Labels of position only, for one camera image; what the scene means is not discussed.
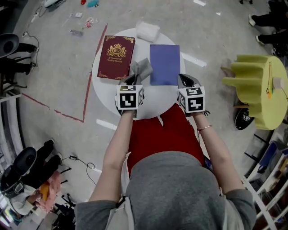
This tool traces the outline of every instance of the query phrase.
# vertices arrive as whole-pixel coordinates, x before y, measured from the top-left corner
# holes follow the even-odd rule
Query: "bracelet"
[[[202,130],[204,130],[204,129],[206,129],[206,128],[209,128],[209,127],[212,127],[212,125],[208,125],[208,126],[206,126],[206,127],[204,127],[204,128],[198,128],[197,131],[200,132],[200,131],[202,131]]]

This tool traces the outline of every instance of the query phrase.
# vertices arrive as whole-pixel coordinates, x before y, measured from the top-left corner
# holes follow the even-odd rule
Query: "dark pants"
[[[46,158],[50,155],[53,148],[53,142],[47,141],[44,146],[37,151],[37,159],[34,166],[29,174],[22,178],[25,185],[38,189],[58,169],[58,166],[61,163],[61,159],[58,155],[51,157],[44,165]]]
[[[36,46],[26,43],[20,43],[17,50],[15,50],[14,53],[17,52],[28,52],[32,53],[36,49]],[[0,73],[29,73],[31,69],[31,64],[22,64],[17,63],[17,60],[9,59],[7,57],[0,59]]]
[[[270,13],[261,16],[252,16],[257,26],[260,27],[275,27],[277,29],[288,29],[288,18],[285,14]],[[264,44],[287,43],[288,31],[279,32],[272,35],[260,35],[259,40]]]

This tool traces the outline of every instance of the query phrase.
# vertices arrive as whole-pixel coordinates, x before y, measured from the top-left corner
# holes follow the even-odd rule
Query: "pink cloth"
[[[45,201],[41,199],[39,202],[36,202],[36,206],[41,208],[44,212],[49,213],[53,209],[56,195],[60,191],[60,173],[55,171],[53,175],[47,180],[47,182],[50,184],[47,200]]]

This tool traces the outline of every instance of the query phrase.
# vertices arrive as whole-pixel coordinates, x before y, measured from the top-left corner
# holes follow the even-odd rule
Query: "person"
[[[55,155],[44,165],[46,158],[54,149],[54,140],[51,139],[44,143],[44,146],[37,151],[37,158],[30,172],[22,177],[24,184],[24,192],[7,200],[10,208],[20,215],[27,215],[35,205],[35,202],[41,199],[42,194],[38,192],[38,188],[47,181],[52,174],[61,165],[61,158]]]
[[[19,43],[18,48],[13,53],[18,53],[18,52],[32,53],[32,52],[38,52],[38,50],[39,48],[34,45],[26,44],[26,43]],[[31,72],[31,70],[37,66],[33,62],[30,62],[30,64],[23,64],[23,63],[18,63],[17,61],[19,60],[13,60],[7,57],[0,58],[0,73],[5,73],[5,74],[25,73],[26,75],[28,75]]]
[[[269,13],[261,16],[249,15],[249,24],[251,26],[275,27],[282,29],[281,32],[271,35],[256,36],[256,41],[261,44],[285,44],[288,40],[288,12],[287,13]]]
[[[122,114],[95,190],[88,202],[76,205],[77,230],[114,229],[106,227],[112,210],[121,205],[121,194],[130,200],[136,230],[253,228],[252,194],[203,113],[193,113],[193,118],[214,174],[203,167],[194,129],[177,104],[160,115],[163,125],[157,117],[133,121],[133,115],[134,111]],[[121,172],[128,152],[130,181],[125,190]]]

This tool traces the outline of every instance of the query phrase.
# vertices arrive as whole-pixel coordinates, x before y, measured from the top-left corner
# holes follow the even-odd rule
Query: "white round table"
[[[136,29],[128,29],[117,33],[115,36],[135,37],[135,46],[132,60],[139,62],[144,58],[150,61],[150,42],[136,37]],[[160,34],[153,44],[175,45],[167,36]],[[97,77],[102,47],[97,53],[93,68],[92,82],[99,100],[114,114],[120,115],[115,107],[116,85],[118,80]],[[184,60],[180,55],[180,71],[186,73]],[[150,85],[150,76],[142,81],[144,88],[144,101],[137,110],[137,120],[149,119],[161,115],[172,107],[178,97],[178,86],[175,85]]]

